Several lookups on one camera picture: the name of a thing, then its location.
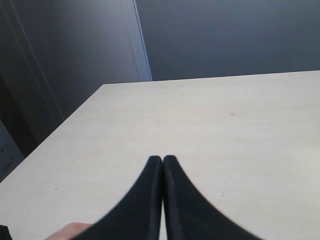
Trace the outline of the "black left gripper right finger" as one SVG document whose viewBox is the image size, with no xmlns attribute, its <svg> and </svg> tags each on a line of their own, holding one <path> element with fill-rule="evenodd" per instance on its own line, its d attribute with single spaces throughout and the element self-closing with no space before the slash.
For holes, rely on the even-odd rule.
<svg viewBox="0 0 320 240">
<path fill-rule="evenodd" d="M 163 159 L 164 214 L 168 240 L 258 240 L 217 210 L 190 181 L 178 159 Z"/>
</svg>

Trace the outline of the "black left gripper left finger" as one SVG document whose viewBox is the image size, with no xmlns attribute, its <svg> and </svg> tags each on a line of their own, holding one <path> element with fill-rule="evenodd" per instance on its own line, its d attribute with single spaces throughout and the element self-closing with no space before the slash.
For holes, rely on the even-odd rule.
<svg viewBox="0 0 320 240">
<path fill-rule="evenodd" d="M 162 215 L 162 159 L 150 156 L 119 203 L 75 240 L 158 240 Z"/>
</svg>

